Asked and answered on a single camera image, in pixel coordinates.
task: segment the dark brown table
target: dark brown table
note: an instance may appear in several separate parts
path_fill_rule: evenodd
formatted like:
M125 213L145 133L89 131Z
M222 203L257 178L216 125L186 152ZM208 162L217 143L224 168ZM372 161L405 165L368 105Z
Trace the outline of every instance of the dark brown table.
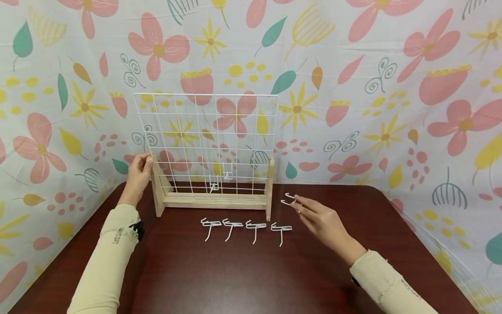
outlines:
M11 313L65 313L119 186L85 224ZM415 237L393 206L369 186L274 185L272 221L291 225L280 234L268 228L208 228L200 220L265 222L263 211L167 208L155 217L151 188L138 205L147 233L129 262L119 313L382 313L356 287L348 268L310 235L284 193L298 193L335 208L346 229L380 252L441 314L475 314L448 275Z

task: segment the floral backdrop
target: floral backdrop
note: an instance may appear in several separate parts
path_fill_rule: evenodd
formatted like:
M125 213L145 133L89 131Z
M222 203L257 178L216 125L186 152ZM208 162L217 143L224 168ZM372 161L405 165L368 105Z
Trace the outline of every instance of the floral backdrop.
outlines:
M8 26L0 312L125 180L132 155L159 141L214 142L224 129L245 142L255 126L277 133L265 144L278 182L374 186L479 312L502 312L500 1L0 0L0 8ZM133 93L156 91L167 95L143 95L138 110L216 114L200 129L178 122L144 133L152 126L140 123ZM251 119L253 102L169 93L278 95L269 105L277 127L262 112ZM217 124L223 112L240 116Z

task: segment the wire grid panel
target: wire grid panel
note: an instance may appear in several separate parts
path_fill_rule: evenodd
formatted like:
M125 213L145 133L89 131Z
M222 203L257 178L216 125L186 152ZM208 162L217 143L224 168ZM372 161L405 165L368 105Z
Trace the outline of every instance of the wire grid panel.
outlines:
M255 200L265 194L278 95L148 92L133 97L145 143L162 170L158 175L177 192L172 196Z

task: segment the beige sleeve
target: beige sleeve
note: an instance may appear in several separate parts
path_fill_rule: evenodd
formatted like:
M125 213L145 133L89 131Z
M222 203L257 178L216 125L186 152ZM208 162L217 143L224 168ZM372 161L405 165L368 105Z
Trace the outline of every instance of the beige sleeve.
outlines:
M367 251L350 273L386 314L438 314L379 253Z
M139 221L134 206L118 205L110 211L68 314L116 314L124 272L138 243L137 233L129 226Z

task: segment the wooden stand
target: wooden stand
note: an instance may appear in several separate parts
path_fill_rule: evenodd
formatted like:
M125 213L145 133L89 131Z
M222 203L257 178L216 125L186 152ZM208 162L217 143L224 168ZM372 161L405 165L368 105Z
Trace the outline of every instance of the wooden stand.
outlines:
M166 207L181 208L220 208L233 210L265 210L267 221L272 214L272 187L274 185L275 162L270 159L265 183L265 194L229 194L229 193L181 193L174 192L166 176L163 176L156 156L152 155L152 188L154 192L155 214L160 217Z

